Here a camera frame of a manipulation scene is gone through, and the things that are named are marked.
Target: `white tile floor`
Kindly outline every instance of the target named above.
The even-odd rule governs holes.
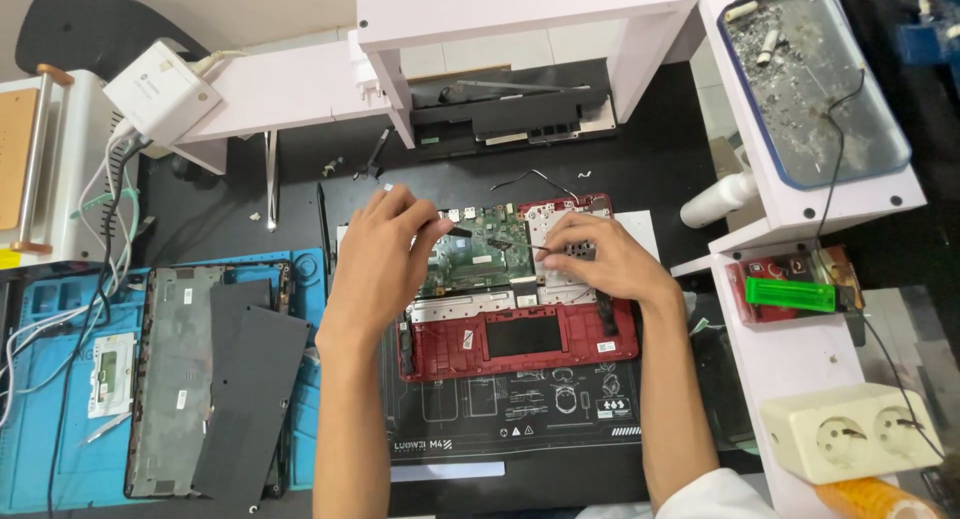
[[[510,63],[513,69],[529,69],[554,63],[605,58],[614,47],[619,21],[594,22],[565,28],[553,28],[433,44],[400,51],[403,74],[407,77],[462,71],[477,67]],[[290,48],[347,40],[351,28],[282,40],[245,48],[251,54],[263,54]],[[714,54],[704,43],[690,59],[693,81],[700,96],[700,108],[709,139],[727,137],[737,131],[734,115],[720,81]]]

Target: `hand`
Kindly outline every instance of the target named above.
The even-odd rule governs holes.
[[[583,241],[596,245],[593,262],[563,254],[568,244]],[[547,233],[543,245],[550,253],[540,251],[536,261],[542,260],[547,269],[579,277],[615,298],[637,300],[642,306],[680,295],[677,281],[613,219],[570,212]]]
[[[450,219],[438,219],[433,204],[417,200],[404,185],[378,190],[369,200],[365,209],[354,211],[340,244],[317,339],[321,356],[324,351],[372,354],[383,330],[424,282],[433,246],[453,228]]]

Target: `white sleeve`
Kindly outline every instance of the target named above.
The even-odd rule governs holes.
[[[656,519],[780,519],[750,484],[729,468],[694,479],[664,502]]]

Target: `green plastic holder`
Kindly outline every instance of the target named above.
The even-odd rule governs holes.
[[[836,288],[832,284],[747,278],[747,303],[836,311]]]

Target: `left hand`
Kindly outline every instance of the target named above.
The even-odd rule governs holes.
[[[417,200],[404,185],[378,190],[369,200],[354,211],[340,244],[317,337],[321,357],[372,355],[383,330],[414,300],[433,246],[453,228],[450,219],[438,218],[430,201]]]

